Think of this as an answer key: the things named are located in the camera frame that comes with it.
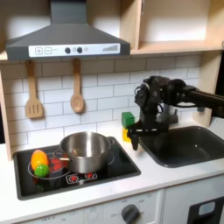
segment hood button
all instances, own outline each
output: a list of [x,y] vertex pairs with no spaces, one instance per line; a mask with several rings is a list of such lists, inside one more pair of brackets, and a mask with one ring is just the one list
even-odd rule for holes
[[66,53],[70,53],[71,52],[71,49],[69,47],[67,47],[66,50],[65,50],[65,52]]
[[77,52],[78,53],[82,53],[82,48],[81,47],[78,47]]

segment white cabinet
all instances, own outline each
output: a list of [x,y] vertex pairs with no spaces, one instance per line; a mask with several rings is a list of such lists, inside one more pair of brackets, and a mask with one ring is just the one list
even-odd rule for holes
[[122,211],[129,205],[134,205],[138,212],[135,224],[159,224],[161,217],[164,190],[142,193],[128,198],[117,199],[95,206],[57,213],[36,220],[21,222],[24,224],[125,224]]
[[[161,224],[186,224],[190,206],[223,196],[223,175],[169,187],[165,191]],[[224,223],[223,212],[220,220],[220,224],[222,223]]]

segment kitchen wall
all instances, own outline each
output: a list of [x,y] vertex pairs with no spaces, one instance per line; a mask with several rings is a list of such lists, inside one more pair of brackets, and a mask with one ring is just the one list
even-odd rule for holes
[[[45,116],[28,119],[25,104],[29,98],[25,63],[0,62],[3,91],[12,146],[58,144],[78,131],[94,131],[108,135],[120,131],[122,112],[136,117],[134,90],[151,75],[180,78],[197,86],[200,74],[199,54],[137,55],[131,57],[99,57],[81,62],[82,94],[86,110],[78,115],[70,107],[73,94],[73,67],[69,60],[37,60],[35,75],[38,98]],[[182,109],[179,120],[191,118],[194,109]]]

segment range hood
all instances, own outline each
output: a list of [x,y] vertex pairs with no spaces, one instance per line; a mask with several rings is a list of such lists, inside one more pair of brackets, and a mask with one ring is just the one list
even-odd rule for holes
[[6,43],[9,60],[129,55],[130,43],[87,24],[87,0],[51,0],[51,24]]

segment black stovetop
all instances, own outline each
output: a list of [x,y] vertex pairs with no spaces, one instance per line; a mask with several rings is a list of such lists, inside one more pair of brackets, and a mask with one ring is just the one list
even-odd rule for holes
[[53,153],[59,149],[56,145],[39,149],[48,156],[50,173],[46,178],[37,178],[30,164],[32,153],[36,149],[15,153],[17,197],[20,200],[29,200],[139,175],[141,172],[136,165],[122,146],[115,139],[114,141],[108,154],[108,165],[97,173],[78,174],[67,170],[63,166],[65,162],[53,157]]

